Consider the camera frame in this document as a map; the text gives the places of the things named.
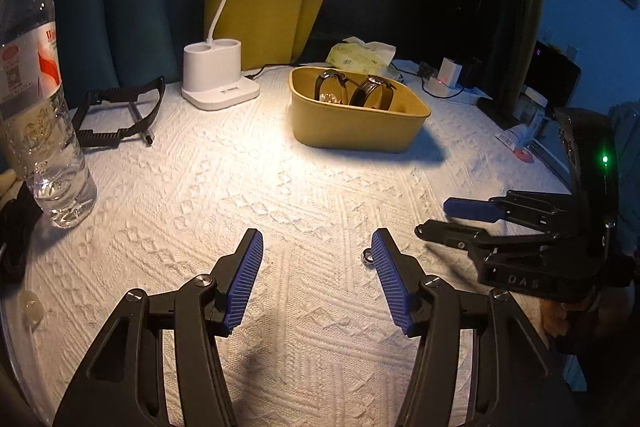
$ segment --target white quilted fabric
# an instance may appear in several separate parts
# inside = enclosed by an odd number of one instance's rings
[[[34,343],[55,406],[127,290],[177,289],[255,227],[264,261],[243,324],[219,341],[239,424],[392,425],[417,341],[394,326],[375,272],[360,262],[372,232],[389,228],[425,272],[486,292],[466,255],[423,243],[414,226],[444,219],[449,196],[565,191],[540,163],[502,146],[477,108],[435,99],[403,155],[307,148],[292,135],[287,78],[288,70],[263,74],[257,100],[221,112],[197,110],[169,86],[152,148],[132,139],[88,153],[96,207],[68,233],[39,224],[26,280],[46,309]],[[111,106],[93,110],[86,126],[130,123],[126,108]],[[537,324],[535,299],[518,301]],[[170,417],[182,425],[170,335],[165,344]],[[451,425],[466,410],[468,332],[460,352]]]

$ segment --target plastic water bottle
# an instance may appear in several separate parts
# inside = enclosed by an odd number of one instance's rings
[[[2,149],[58,227],[78,225],[97,189],[62,89],[53,0],[0,0]]]

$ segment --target small screw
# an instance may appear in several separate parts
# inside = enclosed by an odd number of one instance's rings
[[[196,280],[194,280],[194,284],[200,288],[204,288],[205,286],[209,286],[213,282],[211,276],[206,273],[204,275],[198,275]]]
[[[509,292],[507,290],[494,290],[494,299],[500,302],[509,300]]]
[[[127,301],[138,302],[143,296],[142,290],[131,290],[127,292]]]
[[[436,275],[429,275],[427,279],[422,281],[427,288],[439,288],[442,285],[442,279]]]

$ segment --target yellow plastic tray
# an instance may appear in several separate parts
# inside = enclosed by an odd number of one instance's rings
[[[380,101],[381,89],[367,100],[369,107],[350,107],[316,102],[316,78],[327,68],[296,68],[289,75],[293,136],[300,143],[322,149],[349,149],[401,153],[409,149],[415,137],[431,116],[431,109],[408,87],[391,80],[396,87],[388,111],[371,107]],[[367,75],[344,73],[363,83]],[[349,98],[356,87],[348,82]],[[335,78],[322,85],[322,92],[342,99],[342,87]]]

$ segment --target white lamp base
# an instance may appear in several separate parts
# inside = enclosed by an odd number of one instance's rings
[[[240,71],[241,47],[233,39],[185,47],[182,96],[205,111],[219,111],[256,98],[260,86]]]
[[[216,87],[208,91],[193,92],[182,88],[182,96],[198,109],[218,111],[257,98],[260,86],[257,82],[242,76],[238,82]]]

